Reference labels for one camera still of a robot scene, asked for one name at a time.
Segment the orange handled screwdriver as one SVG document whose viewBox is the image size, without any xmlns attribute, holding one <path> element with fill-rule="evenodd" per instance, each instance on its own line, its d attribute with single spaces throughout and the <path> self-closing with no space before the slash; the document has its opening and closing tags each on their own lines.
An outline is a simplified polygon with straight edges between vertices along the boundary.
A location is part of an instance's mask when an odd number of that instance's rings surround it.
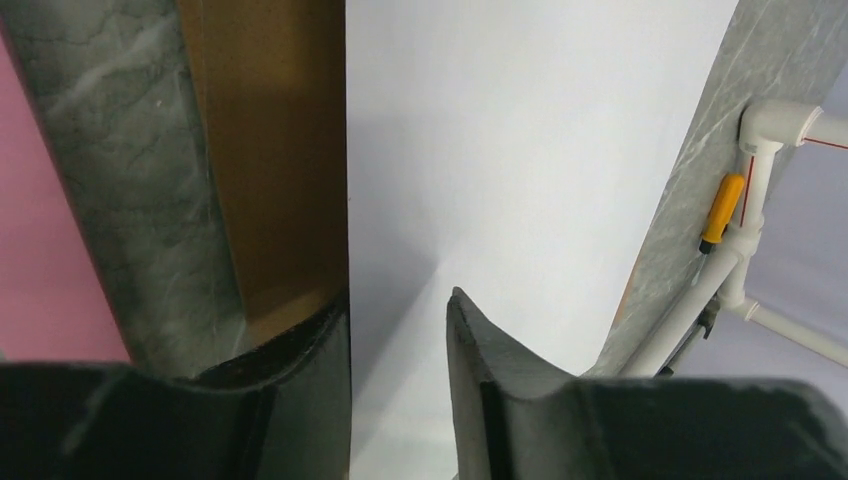
<svg viewBox="0 0 848 480">
<path fill-rule="evenodd" d="M 701 254 L 709 255 L 722 242 L 744 187 L 745 178 L 740 174 L 727 174 L 723 177 L 701 235 Z"/>
</svg>

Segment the white pvc pipe stand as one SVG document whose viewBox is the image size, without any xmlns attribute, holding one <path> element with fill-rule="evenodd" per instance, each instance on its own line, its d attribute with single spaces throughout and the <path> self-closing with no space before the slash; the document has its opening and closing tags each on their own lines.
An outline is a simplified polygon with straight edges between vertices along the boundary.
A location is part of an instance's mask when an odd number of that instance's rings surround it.
<svg viewBox="0 0 848 480">
<path fill-rule="evenodd" d="M 722 242 L 709 255 L 697 281 L 673 305 L 666 318 L 641 342 L 622 367 L 624 377 L 653 377 L 673 370 L 675 361 L 711 325 L 699 316 L 712 299 L 740 315 L 838 365 L 847 364 L 847 349 L 823 334 L 786 318 L 748 297 L 745 281 L 760 243 L 764 205 L 776 154 L 784 147 L 815 144 L 844 150 L 847 120 L 816 105 L 767 100 L 748 106 L 741 117 L 738 146 L 745 187 Z"/>
</svg>

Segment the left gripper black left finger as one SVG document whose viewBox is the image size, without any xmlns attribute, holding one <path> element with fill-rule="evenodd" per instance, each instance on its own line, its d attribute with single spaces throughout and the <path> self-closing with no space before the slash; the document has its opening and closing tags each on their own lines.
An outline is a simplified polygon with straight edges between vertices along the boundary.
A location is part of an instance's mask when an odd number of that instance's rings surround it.
<svg viewBox="0 0 848 480">
<path fill-rule="evenodd" d="M 5 362 L 5 479 L 344 479 L 349 302 L 192 379 L 119 363 Z"/>
</svg>

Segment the pink picture frame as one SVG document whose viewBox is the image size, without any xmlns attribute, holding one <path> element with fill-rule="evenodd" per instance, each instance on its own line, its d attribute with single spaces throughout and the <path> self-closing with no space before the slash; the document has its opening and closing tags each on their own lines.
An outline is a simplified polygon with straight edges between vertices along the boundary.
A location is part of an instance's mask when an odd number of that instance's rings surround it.
<svg viewBox="0 0 848 480">
<path fill-rule="evenodd" d="M 1 354 L 11 361 L 130 359 L 6 42 Z"/>
</svg>

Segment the brown frame backing board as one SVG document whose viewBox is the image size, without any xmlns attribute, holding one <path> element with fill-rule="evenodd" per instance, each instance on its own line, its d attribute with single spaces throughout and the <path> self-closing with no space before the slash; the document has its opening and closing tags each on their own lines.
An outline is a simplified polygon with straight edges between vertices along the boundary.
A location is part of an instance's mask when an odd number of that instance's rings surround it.
<svg viewBox="0 0 848 480">
<path fill-rule="evenodd" d="M 178 5 L 248 332 L 262 343 L 348 283 L 345 5 Z"/>
</svg>

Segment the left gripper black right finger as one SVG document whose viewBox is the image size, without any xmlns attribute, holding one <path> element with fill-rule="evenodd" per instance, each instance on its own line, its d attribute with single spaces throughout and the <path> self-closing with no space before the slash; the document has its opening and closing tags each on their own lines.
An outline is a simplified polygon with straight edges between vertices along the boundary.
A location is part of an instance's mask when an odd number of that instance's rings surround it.
<svg viewBox="0 0 848 480">
<path fill-rule="evenodd" d="M 811 385 L 775 378 L 583 378 L 447 305 L 462 479 L 843 479 L 847 425 Z"/>
</svg>

